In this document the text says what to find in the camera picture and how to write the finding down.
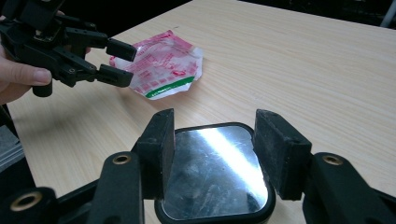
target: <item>wooden tabletop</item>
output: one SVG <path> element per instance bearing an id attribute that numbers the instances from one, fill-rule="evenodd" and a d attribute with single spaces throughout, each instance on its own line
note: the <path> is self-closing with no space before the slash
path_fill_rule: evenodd
<path id="1" fill-rule="evenodd" d="M 254 127 L 260 108 L 284 117 L 313 153 L 345 157 L 371 187 L 396 196 L 394 30 L 195 0 L 115 38 L 133 44 L 167 30 L 204 52 L 203 75 L 188 91 L 151 101 L 97 81 L 55 81 L 50 97 L 29 92 L 8 105 L 38 186 L 60 197 L 97 179 L 104 160 L 130 150 L 160 110 L 175 109 L 176 128 Z M 86 59 L 108 64 L 109 55 L 94 49 Z M 159 223 L 152 201 L 145 204 L 146 223 Z M 304 223 L 302 202 L 278 198 L 270 223 Z"/>

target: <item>snack package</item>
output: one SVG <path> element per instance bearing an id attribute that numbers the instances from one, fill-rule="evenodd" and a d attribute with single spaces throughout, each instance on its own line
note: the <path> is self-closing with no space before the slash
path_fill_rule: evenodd
<path id="1" fill-rule="evenodd" d="M 129 87 L 150 100 L 187 91 L 202 75 L 202 50 L 170 30 L 134 47 L 137 53 L 133 62 L 112 56 L 109 64 L 134 73 Z"/>

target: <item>finger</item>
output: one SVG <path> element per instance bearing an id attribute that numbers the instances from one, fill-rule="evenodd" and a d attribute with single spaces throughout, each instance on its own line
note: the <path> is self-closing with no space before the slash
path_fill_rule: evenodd
<path id="1" fill-rule="evenodd" d="M 8 87 L 0 92 L 0 105 L 7 104 L 21 98 L 30 90 L 30 86 L 10 83 Z"/>
<path id="2" fill-rule="evenodd" d="M 51 79 L 51 73 L 47 69 L 5 59 L 0 61 L 0 80 L 31 86 L 44 86 L 50 84 Z"/>

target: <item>mirror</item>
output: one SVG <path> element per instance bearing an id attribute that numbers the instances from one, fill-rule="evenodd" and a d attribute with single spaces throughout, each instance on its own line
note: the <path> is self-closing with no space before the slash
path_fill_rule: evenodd
<path id="1" fill-rule="evenodd" d="M 162 223 L 258 223 L 271 215 L 275 193 L 253 151 L 253 130 L 237 122 L 175 130 L 175 156 Z"/>

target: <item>pink printed packaging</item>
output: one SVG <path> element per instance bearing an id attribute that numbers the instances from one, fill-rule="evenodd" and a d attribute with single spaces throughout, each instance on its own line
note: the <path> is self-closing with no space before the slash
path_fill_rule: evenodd
<path id="1" fill-rule="evenodd" d="M 110 57 L 110 65 L 134 73 L 130 88 L 149 98 L 161 99 L 187 91 L 202 75 L 203 52 L 172 31 L 134 44 L 133 62 Z"/>

